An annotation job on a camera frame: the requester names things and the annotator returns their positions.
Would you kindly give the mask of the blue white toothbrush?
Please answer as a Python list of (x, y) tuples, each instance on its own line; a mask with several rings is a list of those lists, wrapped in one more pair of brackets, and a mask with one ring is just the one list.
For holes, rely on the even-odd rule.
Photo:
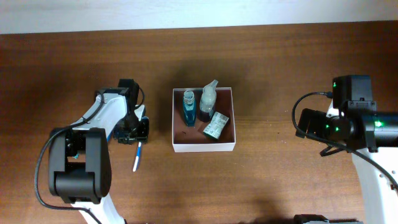
[(136, 151), (136, 156), (135, 156), (135, 160), (134, 160), (134, 165), (132, 168), (133, 172), (136, 172), (138, 167), (139, 167), (139, 162), (141, 159), (141, 151), (142, 151), (142, 142), (139, 142), (137, 145), (137, 151)]

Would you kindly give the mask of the teal mouthwash bottle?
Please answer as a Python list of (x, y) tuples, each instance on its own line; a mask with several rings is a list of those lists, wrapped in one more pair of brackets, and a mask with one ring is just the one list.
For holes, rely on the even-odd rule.
[(194, 126), (196, 121), (196, 99), (192, 91), (185, 91), (183, 94), (183, 112), (185, 124), (188, 127)]

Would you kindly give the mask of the clear dark spray bottle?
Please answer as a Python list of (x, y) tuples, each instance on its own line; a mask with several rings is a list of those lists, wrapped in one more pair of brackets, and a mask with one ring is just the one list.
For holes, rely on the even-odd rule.
[(203, 92), (200, 99), (200, 114), (199, 119), (202, 122), (209, 122), (215, 112), (216, 102), (216, 86), (218, 80), (213, 80), (203, 88)]

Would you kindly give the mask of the green Dettol soap box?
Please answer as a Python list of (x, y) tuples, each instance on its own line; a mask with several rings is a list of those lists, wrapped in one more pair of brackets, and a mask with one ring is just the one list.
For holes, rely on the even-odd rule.
[(215, 112), (210, 123), (203, 130), (203, 134), (210, 138), (219, 140), (221, 133), (222, 133), (224, 127), (226, 126), (226, 124), (228, 123), (228, 121), (229, 121), (229, 117), (227, 117), (219, 112)]

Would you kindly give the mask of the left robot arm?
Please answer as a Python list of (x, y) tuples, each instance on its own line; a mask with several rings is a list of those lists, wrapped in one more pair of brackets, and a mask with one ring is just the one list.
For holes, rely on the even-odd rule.
[(90, 109), (77, 121), (55, 128), (45, 143), (49, 150), (49, 191), (78, 210), (87, 223), (125, 223), (111, 200), (112, 170), (108, 143), (143, 145), (149, 119), (138, 101), (142, 88), (121, 79), (116, 88), (95, 92)]

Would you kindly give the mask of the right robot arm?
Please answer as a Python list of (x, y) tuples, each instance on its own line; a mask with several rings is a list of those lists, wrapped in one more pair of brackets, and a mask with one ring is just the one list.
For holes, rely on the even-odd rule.
[(304, 109), (292, 122), (298, 137), (327, 145), (321, 156), (351, 154), (367, 223), (397, 223), (397, 113)]

